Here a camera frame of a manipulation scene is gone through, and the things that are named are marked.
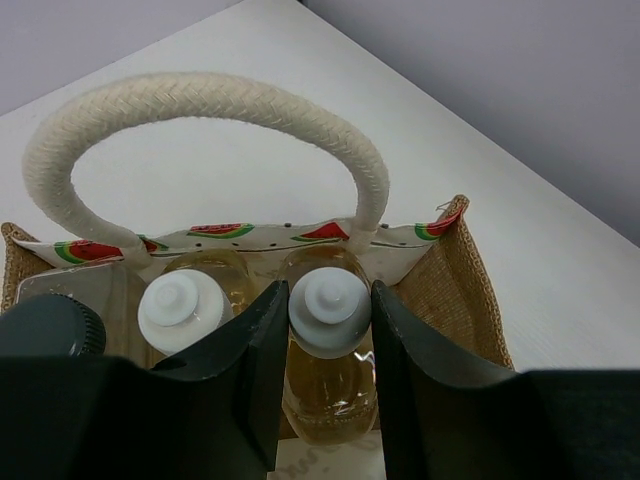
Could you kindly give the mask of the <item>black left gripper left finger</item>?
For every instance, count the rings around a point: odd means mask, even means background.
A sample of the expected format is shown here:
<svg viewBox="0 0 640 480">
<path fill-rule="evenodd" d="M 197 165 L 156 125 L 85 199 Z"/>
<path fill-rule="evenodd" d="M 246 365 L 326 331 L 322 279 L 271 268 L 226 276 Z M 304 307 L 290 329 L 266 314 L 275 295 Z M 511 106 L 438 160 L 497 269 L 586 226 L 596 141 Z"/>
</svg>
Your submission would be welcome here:
<svg viewBox="0 0 640 480">
<path fill-rule="evenodd" d="M 288 285 L 144 369 L 1 355 L 5 479 L 263 479 L 275 469 Z"/>
</svg>

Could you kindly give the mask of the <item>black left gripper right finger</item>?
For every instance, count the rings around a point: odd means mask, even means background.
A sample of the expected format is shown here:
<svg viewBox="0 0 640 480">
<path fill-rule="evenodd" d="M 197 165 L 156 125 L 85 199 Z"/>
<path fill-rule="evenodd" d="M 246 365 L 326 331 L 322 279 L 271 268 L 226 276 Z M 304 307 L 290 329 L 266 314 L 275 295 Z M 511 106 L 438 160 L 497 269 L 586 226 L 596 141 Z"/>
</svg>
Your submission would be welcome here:
<svg viewBox="0 0 640 480">
<path fill-rule="evenodd" d="M 518 373 L 411 313 L 382 282 L 372 337 L 390 479 L 635 479 L 639 374 Z"/>
</svg>

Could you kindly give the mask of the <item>amber bottle white cap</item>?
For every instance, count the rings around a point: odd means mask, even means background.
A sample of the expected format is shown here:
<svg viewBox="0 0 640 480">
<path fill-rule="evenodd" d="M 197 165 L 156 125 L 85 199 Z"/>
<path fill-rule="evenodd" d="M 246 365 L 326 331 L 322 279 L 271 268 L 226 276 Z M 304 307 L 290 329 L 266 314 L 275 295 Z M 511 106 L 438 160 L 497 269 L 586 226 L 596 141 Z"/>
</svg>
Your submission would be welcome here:
<svg viewBox="0 0 640 480">
<path fill-rule="evenodd" d="M 237 317 L 258 293 L 256 276 L 239 253 L 187 253 L 169 262 L 145 289 L 139 330 L 151 347 L 171 356 Z"/>
<path fill-rule="evenodd" d="M 367 275 L 349 251 L 320 245 L 290 253 L 278 276 L 290 287 L 284 414 L 310 445 L 357 440 L 378 413 Z"/>
</svg>

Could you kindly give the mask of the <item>jute watermelon canvas bag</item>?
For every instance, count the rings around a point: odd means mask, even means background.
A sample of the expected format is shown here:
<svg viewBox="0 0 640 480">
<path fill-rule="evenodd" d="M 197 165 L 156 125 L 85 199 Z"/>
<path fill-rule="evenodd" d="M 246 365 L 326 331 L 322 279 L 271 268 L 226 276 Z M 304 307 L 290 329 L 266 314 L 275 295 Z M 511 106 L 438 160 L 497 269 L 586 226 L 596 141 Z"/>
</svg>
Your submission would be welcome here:
<svg viewBox="0 0 640 480">
<path fill-rule="evenodd" d="M 341 161 L 358 191 L 350 246 L 371 241 L 389 195 L 386 166 L 354 126 L 306 99 L 250 79 L 214 73 L 168 73 L 127 78 L 80 96 L 46 119 L 22 160 L 34 203 L 69 232 L 111 243 L 145 265 L 149 256 L 132 231 L 97 216 L 78 197 L 71 173 L 93 145 L 114 133 L 180 117 L 242 121 L 289 134 Z"/>
</svg>

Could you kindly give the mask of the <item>clear jar dark lid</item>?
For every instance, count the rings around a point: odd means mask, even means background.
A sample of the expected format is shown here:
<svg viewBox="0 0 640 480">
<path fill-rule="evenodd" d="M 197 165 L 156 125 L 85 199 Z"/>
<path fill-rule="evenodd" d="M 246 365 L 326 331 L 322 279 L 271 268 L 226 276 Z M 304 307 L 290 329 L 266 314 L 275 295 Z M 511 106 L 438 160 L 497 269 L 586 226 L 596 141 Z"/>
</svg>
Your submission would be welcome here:
<svg viewBox="0 0 640 480">
<path fill-rule="evenodd" d="M 115 264 L 51 270 L 22 281 L 15 305 L 1 315 L 1 355 L 133 353 L 129 287 L 129 274 Z"/>
</svg>

